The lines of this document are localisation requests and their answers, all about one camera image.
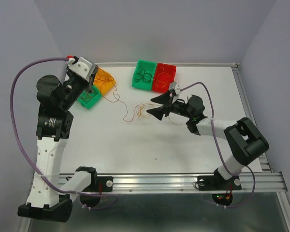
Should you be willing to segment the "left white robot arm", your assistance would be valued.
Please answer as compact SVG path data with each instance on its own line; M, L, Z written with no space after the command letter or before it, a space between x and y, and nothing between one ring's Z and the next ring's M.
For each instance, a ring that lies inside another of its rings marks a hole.
M79 167L63 189L58 188L61 160L73 121L69 109L92 87L91 78L86 80L73 71L66 73L68 79L63 83L54 75L46 75L36 85L40 103L37 161L29 196L17 211L20 217L66 222L80 192L94 190L98 184L95 168Z

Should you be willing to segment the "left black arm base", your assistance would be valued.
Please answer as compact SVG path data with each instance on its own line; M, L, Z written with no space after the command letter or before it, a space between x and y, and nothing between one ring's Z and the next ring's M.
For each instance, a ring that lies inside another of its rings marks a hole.
M104 176L97 177L96 184L90 184L83 192L89 193L94 192L94 194L110 193L113 191L113 177ZM80 203L83 208L86 208L90 211L93 210L104 210L113 206L118 200L118 197L89 197L89 196L80 196Z

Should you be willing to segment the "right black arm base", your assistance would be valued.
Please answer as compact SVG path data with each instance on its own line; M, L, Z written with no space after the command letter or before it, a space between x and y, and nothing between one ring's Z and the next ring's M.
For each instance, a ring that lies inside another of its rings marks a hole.
M200 191L220 191L220 193L213 193L212 199L216 204L222 206L230 206L233 201L233 191L242 189L238 176L225 180L223 177L218 177L217 174L198 176L194 186Z

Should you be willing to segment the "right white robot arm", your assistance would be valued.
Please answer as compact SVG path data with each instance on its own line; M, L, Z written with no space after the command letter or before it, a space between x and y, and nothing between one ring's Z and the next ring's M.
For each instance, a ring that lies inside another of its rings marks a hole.
M204 115L205 106L201 97L192 95L187 101L177 99L171 91L151 99L160 107L147 110L149 114L162 120L170 113L188 118L186 122L190 133L198 136L212 136L227 141L231 155L222 161L213 176L215 187L223 189L230 183L230 178L259 158L269 149L269 143L255 124L247 117L238 121L214 120Z

